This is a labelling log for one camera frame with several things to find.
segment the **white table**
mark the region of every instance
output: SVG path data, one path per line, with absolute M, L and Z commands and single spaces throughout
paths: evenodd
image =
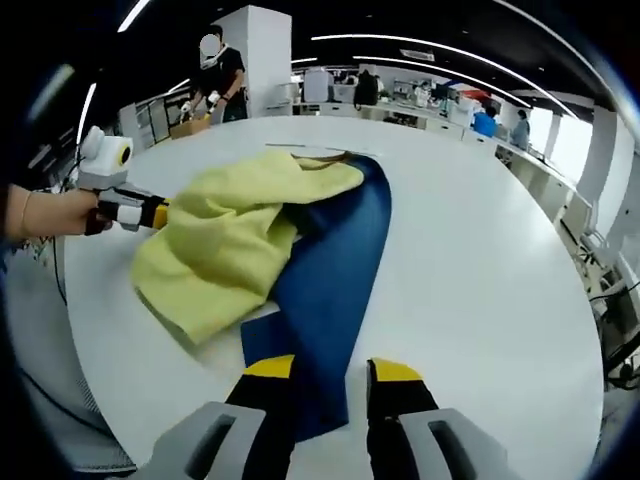
M 442 407 L 458 408 L 507 448 L 524 479 L 579 478 L 600 427 L 599 343 L 578 273 L 522 184 L 462 142 L 331 117 L 247 120 L 163 142 L 133 157 L 130 181 L 172 196 L 203 169 L 268 143 L 375 155 L 393 197 L 347 374 L 351 422 L 299 444 L 289 478 L 371 478 L 365 365 L 372 356 L 418 370 Z M 224 400 L 243 370 L 237 326 L 190 355 L 137 299 L 129 267 L 148 235 L 114 227 L 69 238 L 65 251 L 83 371 L 137 464 L 162 432 L 204 402 Z

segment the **yellow towel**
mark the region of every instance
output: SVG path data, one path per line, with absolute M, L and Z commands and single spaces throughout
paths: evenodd
M 296 235 L 279 215 L 282 204 L 329 198 L 362 181 L 344 163 L 281 151 L 205 171 L 136 252 L 133 284 L 156 315 L 200 343 L 266 301 Z

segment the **black ceiling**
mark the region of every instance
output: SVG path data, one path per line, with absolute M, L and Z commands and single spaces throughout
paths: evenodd
M 337 33 L 398 35 L 484 56 L 547 90 L 590 98 L 604 96 L 598 81 L 565 47 L 491 0 L 423 2 L 424 6 L 379 2 L 376 7 L 346 1 L 151 0 L 129 30 L 117 34 L 119 24 L 136 2 L 94 0 L 67 5 L 62 0 L 49 2 L 39 12 L 29 12 L 25 17 L 31 27 L 29 38 L 36 47 L 27 57 L 21 52 L 20 58 L 10 60 L 24 65 L 21 86 L 37 89 L 41 83 L 36 77 L 60 62 L 68 62 L 76 69 L 40 123 L 38 136 L 42 135 L 43 140 L 47 133 L 75 126 L 91 82 L 97 81 L 98 87 L 89 121 L 100 122 L 114 118 L 121 106 L 162 93 L 188 77 L 197 58 L 201 28 L 249 3 L 292 16 L 294 59 L 319 57 L 323 64 L 350 64 L 354 63 L 352 55 L 401 58 L 400 48 L 421 49 L 415 44 L 383 40 L 310 40 L 314 35 Z M 24 3 L 24 8 L 29 9 L 28 2 Z M 516 3 L 528 8 L 529 2 Z M 559 3 L 567 10 L 572 6 L 570 1 Z M 539 9 L 540 2 L 532 5 L 531 9 Z M 595 28 L 596 23 L 589 23 L 592 17 L 584 13 L 582 17 L 582 24 Z M 528 88 L 481 62 L 440 49 L 434 49 L 434 53 L 435 65 L 505 90 Z

